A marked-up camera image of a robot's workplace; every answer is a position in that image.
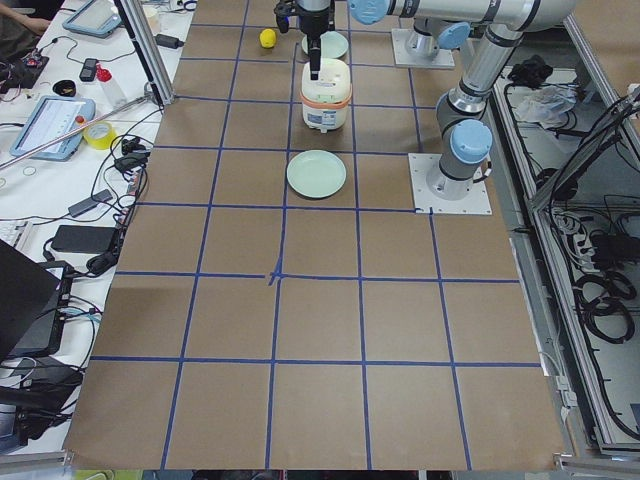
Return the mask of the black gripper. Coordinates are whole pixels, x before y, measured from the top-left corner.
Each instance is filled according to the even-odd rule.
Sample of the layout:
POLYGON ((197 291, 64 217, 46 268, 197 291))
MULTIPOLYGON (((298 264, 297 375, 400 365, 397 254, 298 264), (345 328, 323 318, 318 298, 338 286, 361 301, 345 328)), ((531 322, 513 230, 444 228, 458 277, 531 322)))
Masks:
POLYGON ((307 35, 310 80, 319 79, 321 38, 333 25, 334 2, 330 0, 284 0, 274 7, 276 25, 282 34, 290 29, 290 17, 299 18, 299 28, 307 35))

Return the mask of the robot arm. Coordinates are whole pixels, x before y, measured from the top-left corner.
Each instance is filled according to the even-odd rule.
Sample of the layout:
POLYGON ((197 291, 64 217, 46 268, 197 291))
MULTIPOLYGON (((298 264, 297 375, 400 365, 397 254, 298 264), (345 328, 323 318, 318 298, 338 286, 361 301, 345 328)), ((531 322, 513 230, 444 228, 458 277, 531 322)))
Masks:
POLYGON ((428 186, 437 196, 457 201, 471 190, 493 145, 492 131, 482 121, 487 98, 522 37, 521 31, 505 25, 489 25, 458 85, 439 100, 436 119, 443 153, 427 174, 428 186))
MULTIPOLYGON (((571 14, 577 3, 565 0, 450 0, 450 1, 349 1, 350 15, 363 25, 372 25, 386 16, 415 16, 470 23, 497 23, 515 32, 542 30, 571 14)), ((332 28, 331 1, 280 1, 274 7, 281 33, 289 30, 289 19, 297 17, 298 26, 307 37, 310 79, 319 78, 321 70, 321 36, 332 28)))

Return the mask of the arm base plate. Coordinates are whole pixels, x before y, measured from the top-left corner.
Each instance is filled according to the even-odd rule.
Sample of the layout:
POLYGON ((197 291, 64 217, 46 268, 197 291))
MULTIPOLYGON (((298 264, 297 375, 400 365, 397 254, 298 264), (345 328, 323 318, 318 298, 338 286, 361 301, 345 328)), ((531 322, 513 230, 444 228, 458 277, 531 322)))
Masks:
POLYGON ((413 29, 394 28, 391 31, 396 67, 432 70, 453 70, 455 61, 451 50, 440 49, 430 35, 413 29))
POLYGON ((480 167, 467 180, 452 180, 439 168, 440 154, 410 153, 409 173, 414 210, 434 215, 491 215, 485 182, 477 182, 480 167))

